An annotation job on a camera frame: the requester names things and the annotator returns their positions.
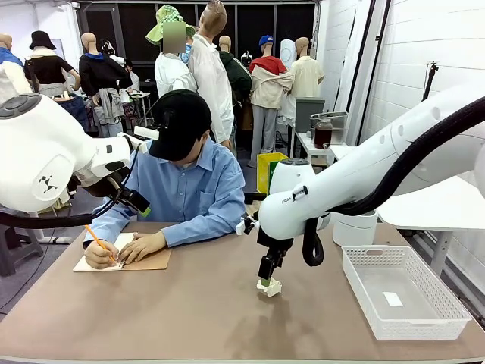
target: yellow box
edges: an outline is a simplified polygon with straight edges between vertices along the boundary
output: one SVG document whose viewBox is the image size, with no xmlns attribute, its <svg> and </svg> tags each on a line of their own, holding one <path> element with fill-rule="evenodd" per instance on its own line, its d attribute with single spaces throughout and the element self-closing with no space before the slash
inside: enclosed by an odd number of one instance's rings
<svg viewBox="0 0 485 364">
<path fill-rule="evenodd" d="M 258 183 L 257 190 L 259 193 L 269 193 L 270 183 L 270 163 L 279 162 L 288 159 L 283 153 L 258 154 Z"/>
</svg>

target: white label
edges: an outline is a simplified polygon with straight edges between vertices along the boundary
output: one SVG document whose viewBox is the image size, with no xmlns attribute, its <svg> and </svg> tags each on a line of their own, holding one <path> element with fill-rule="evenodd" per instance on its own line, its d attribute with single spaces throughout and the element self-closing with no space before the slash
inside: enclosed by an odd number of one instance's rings
<svg viewBox="0 0 485 364">
<path fill-rule="evenodd" d="M 403 307 L 401 300 L 396 292 L 383 292 L 389 306 Z"/>
</svg>

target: black baseball cap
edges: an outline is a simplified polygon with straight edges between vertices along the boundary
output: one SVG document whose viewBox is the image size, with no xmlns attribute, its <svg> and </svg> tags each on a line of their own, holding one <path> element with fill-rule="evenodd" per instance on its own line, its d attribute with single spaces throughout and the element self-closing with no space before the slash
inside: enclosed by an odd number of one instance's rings
<svg viewBox="0 0 485 364">
<path fill-rule="evenodd" d="M 187 157 L 196 140 L 211 129 L 211 110 L 201 96 L 187 89 L 158 99 L 153 117 L 159 135 L 152 141 L 150 155 L 172 162 Z"/>
</svg>

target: white paper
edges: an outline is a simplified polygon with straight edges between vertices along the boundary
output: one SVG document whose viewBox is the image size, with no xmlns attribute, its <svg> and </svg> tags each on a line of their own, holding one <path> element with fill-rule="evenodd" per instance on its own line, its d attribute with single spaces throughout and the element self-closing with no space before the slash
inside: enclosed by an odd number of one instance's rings
<svg viewBox="0 0 485 364">
<path fill-rule="evenodd" d="M 114 242 L 114 246 L 120 252 L 125 245 L 131 243 L 133 241 L 133 233 L 121 233 L 116 241 Z M 105 269 L 94 269 L 91 265 L 88 264 L 86 261 L 86 257 L 83 256 L 81 260 L 76 264 L 73 271 L 120 271 L 123 268 L 121 263 L 116 264 L 114 267 L 107 267 Z"/>
<path fill-rule="evenodd" d="M 396 292 L 383 292 L 389 306 L 403 307 L 401 300 Z"/>
</svg>

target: dark green jacket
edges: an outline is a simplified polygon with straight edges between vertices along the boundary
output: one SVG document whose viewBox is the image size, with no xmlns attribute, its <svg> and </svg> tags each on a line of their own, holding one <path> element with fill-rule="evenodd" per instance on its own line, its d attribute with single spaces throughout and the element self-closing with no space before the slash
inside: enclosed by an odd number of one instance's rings
<svg viewBox="0 0 485 364">
<path fill-rule="evenodd" d="M 226 68 L 227 78 L 233 89 L 233 105 L 235 105 L 249 95 L 252 84 L 251 74 L 231 53 L 219 51 L 219 57 Z"/>
</svg>

